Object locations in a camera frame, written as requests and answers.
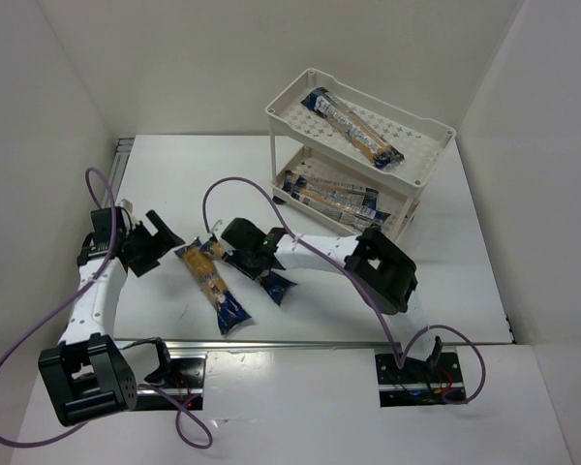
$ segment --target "white table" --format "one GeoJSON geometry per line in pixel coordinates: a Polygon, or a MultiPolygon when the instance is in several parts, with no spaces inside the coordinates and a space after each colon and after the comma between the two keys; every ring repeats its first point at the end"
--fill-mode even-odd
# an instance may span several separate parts
{"type": "MultiPolygon", "coordinates": [[[[279,167],[299,144],[280,138],[279,167]]],[[[201,200],[217,179],[239,175],[269,190],[269,138],[265,136],[138,136],[118,199],[134,204],[142,218],[155,209],[186,241],[204,233],[201,200]]],[[[289,206],[284,216],[296,231],[334,235],[289,206]]],[[[278,226],[261,195],[250,186],[227,183],[210,197],[211,224],[237,216],[264,231],[278,226]]],[[[445,154],[428,184],[401,247],[417,263],[419,295],[429,323],[455,326],[480,343],[511,343],[491,264],[456,148],[445,154]]],[[[231,341],[382,342],[377,320],[342,276],[310,270],[284,272],[299,283],[277,307],[238,271],[218,269],[230,290],[252,315],[253,325],[231,341]]],[[[395,326],[396,317],[390,317],[395,326]]],[[[185,265],[173,254],[137,279],[130,275],[121,293],[114,336],[136,339],[220,341],[216,315],[185,265]]],[[[449,333],[446,342],[459,342],[449,333]]]]}
{"type": "MultiPolygon", "coordinates": [[[[488,378],[472,404],[384,409],[371,350],[212,353],[197,413],[211,428],[211,449],[184,445],[173,412],[126,413],[54,445],[15,450],[11,465],[570,464],[532,348],[481,350],[488,378]]],[[[469,348],[458,352],[472,388],[477,360],[469,348]]],[[[38,379],[19,440],[62,430],[38,379]]],[[[203,436],[188,419],[183,430],[203,436]]]]}

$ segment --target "snack package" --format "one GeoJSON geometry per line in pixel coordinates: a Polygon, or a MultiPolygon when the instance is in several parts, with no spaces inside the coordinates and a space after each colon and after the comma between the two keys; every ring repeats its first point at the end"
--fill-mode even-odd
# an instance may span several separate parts
{"type": "Polygon", "coordinates": [[[280,276],[278,273],[271,270],[265,271],[263,274],[253,278],[253,276],[246,271],[246,266],[241,262],[239,254],[228,254],[224,250],[222,244],[217,241],[217,237],[215,237],[215,235],[212,235],[204,244],[202,244],[200,251],[234,266],[250,279],[256,281],[265,290],[269,297],[271,297],[271,300],[273,300],[277,305],[282,303],[282,299],[286,295],[287,290],[293,286],[296,286],[296,283],[293,283],[287,278],[280,276]]]}
{"type": "Polygon", "coordinates": [[[323,215],[344,225],[350,225],[363,232],[366,228],[380,228],[390,214],[375,210],[368,206],[357,206],[347,201],[340,201],[333,196],[320,195],[314,189],[299,187],[291,182],[286,182],[283,189],[294,199],[314,208],[323,215]]]}
{"type": "Polygon", "coordinates": [[[200,289],[217,311],[217,325],[220,333],[224,335],[252,317],[230,293],[215,264],[200,251],[201,245],[200,240],[196,239],[190,245],[175,250],[174,253],[190,269],[199,282],[200,289]]]}
{"type": "Polygon", "coordinates": [[[370,187],[356,186],[346,182],[335,182],[320,177],[300,175],[291,170],[285,171],[284,183],[288,187],[305,188],[320,197],[330,197],[337,202],[345,202],[355,206],[367,206],[377,209],[379,191],[370,187]]]}
{"type": "Polygon", "coordinates": [[[314,89],[301,104],[331,124],[379,170],[405,159],[402,153],[324,87],[314,89]]]}

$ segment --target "white tray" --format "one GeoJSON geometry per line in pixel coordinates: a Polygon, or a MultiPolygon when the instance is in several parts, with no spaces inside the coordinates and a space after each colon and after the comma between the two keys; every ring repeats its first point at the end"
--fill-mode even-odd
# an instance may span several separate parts
{"type": "Polygon", "coordinates": [[[455,131],[430,118],[420,118],[338,82],[318,70],[304,71],[266,108],[272,135],[285,135],[313,147],[362,175],[407,197],[417,197],[430,178],[455,131]],[[400,150],[405,160],[378,170],[324,119],[301,101],[315,88],[325,87],[400,150]]]}
{"type": "Polygon", "coordinates": [[[412,203],[409,211],[406,213],[405,219],[403,220],[402,227],[396,231],[396,220],[406,202],[406,198],[402,194],[384,190],[383,186],[375,184],[374,182],[371,183],[370,179],[353,172],[345,165],[336,163],[316,150],[304,146],[290,159],[276,176],[276,180],[271,186],[273,195],[304,212],[340,235],[358,234],[360,231],[351,226],[338,223],[310,206],[291,197],[291,195],[282,189],[286,170],[291,170],[302,175],[329,179],[331,181],[345,182],[366,187],[370,186],[379,190],[379,196],[377,197],[377,210],[391,214],[383,224],[382,232],[392,241],[395,241],[400,236],[415,214],[417,201],[412,203]]]}

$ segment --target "upper tray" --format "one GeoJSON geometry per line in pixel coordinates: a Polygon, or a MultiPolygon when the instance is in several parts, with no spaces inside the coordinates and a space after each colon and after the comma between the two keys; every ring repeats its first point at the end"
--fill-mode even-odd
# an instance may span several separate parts
{"type": "Polygon", "coordinates": [[[430,118],[420,118],[338,82],[335,77],[308,69],[266,108],[271,130],[287,135],[353,170],[378,180],[407,196],[427,183],[455,131],[430,118]],[[405,160],[396,167],[378,170],[324,119],[307,110],[301,101],[315,88],[325,87],[344,101],[385,140],[400,150],[405,160]]]}

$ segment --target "white wall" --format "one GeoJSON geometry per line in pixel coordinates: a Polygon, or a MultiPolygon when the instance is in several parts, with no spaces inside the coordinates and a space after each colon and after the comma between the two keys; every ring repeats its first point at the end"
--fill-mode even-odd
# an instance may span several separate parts
{"type": "Polygon", "coordinates": [[[581,464],[581,0],[527,0],[459,144],[505,309],[581,464]]]}
{"type": "MultiPolygon", "coordinates": [[[[0,353],[76,286],[92,206],[83,172],[107,171],[111,154],[109,132],[39,6],[0,0],[0,353]]],[[[11,438],[51,333],[23,346],[0,376],[0,432],[11,438]]],[[[0,464],[10,456],[0,446],[0,464]]]]}
{"type": "Polygon", "coordinates": [[[263,133],[320,68],[457,125],[519,0],[40,0],[116,136],[263,133]]]}

